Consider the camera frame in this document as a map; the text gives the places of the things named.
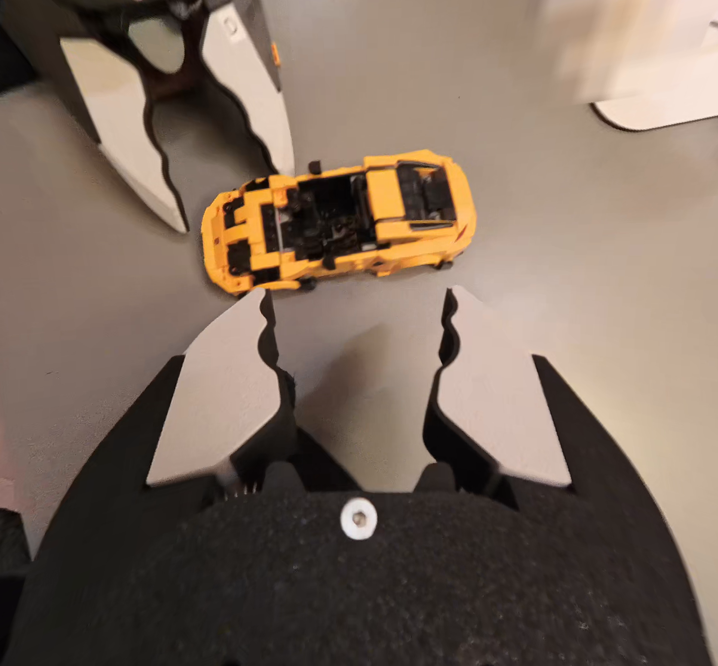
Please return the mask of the orange lego car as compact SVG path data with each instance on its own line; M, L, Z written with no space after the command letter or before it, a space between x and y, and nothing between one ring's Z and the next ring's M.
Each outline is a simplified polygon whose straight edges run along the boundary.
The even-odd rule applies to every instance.
M348 274L449 269L477 228L469 182L429 150L272 175L220 193L201 225L205 271L232 296L305 291Z

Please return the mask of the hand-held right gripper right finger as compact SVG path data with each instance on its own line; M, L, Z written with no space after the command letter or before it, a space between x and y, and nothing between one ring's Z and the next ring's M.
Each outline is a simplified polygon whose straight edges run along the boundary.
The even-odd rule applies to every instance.
M507 477L570 486L533 355L462 286L447 289L441 324L422 436L457 490L494 492Z

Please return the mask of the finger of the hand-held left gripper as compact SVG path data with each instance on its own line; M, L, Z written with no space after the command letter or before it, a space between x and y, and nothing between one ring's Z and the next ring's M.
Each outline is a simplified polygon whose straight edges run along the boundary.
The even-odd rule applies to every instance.
M59 41L98 135L98 148L136 195L175 231L189 231L167 159L149 128L151 113L139 69L95 39Z
M294 175L294 148L282 90L231 1L209 14L201 57L212 78L238 104L248 132L263 149L274 174Z

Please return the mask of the lego sticker sheet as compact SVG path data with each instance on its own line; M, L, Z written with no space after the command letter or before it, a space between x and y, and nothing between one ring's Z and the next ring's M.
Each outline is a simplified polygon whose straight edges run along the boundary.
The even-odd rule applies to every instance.
M575 103L647 96L687 78L717 0L531 0L536 41Z

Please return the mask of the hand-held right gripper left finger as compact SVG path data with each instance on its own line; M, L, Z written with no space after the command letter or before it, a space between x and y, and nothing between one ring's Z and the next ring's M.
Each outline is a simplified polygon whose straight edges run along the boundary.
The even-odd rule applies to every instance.
M191 342L146 483L212 477L259 492L266 470L297 447L294 392L279 366L271 292L260 288L221 313Z

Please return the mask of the person's black fleece jacket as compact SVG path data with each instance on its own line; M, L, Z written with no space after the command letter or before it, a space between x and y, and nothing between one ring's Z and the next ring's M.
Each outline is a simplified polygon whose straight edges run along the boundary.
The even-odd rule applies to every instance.
M22 516L1 509L1 663L12 638L13 625L31 565Z

